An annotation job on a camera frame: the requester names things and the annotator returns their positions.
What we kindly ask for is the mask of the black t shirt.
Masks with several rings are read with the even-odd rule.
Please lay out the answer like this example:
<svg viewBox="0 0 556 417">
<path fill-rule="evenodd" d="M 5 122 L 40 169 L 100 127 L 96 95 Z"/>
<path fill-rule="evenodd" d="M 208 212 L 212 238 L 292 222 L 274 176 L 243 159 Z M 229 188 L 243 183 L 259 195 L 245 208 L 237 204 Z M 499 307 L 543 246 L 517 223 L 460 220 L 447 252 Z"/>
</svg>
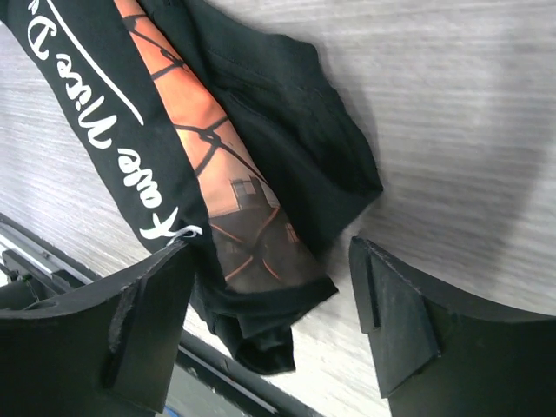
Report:
<svg viewBox="0 0 556 417">
<path fill-rule="evenodd" d="M 317 258 L 383 187 L 316 48 L 203 1 L 4 1 L 122 218 L 201 260 L 191 305 L 252 372 L 337 289 Z"/>
</svg>

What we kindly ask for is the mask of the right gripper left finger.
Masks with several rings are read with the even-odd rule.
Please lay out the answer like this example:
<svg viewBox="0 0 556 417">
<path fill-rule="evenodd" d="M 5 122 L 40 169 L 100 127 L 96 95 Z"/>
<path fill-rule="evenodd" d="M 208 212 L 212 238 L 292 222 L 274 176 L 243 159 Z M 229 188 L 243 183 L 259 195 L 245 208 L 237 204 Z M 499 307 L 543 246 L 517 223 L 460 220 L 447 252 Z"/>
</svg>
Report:
<svg viewBox="0 0 556 417">
<path fill-rule="evenodd" d="M 28 281 L 3 285 L 2 415 L 161 414 L 194 275 L 177 242 L 46 299 Z"/>
</svg>

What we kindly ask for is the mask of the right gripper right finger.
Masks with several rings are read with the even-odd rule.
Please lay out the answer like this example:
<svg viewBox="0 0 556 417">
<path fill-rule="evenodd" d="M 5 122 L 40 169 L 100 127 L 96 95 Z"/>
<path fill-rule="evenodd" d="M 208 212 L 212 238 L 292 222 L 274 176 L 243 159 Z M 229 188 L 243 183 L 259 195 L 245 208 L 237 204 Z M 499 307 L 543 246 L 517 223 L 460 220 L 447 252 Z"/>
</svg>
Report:
<svg viewBox="0 0 556 417">
<path fill-rule="evenodd" d="M 553 316 L 472 295 L 362 237 L 349 267 L 392 415 L 554 415 Z"/>
</svg>

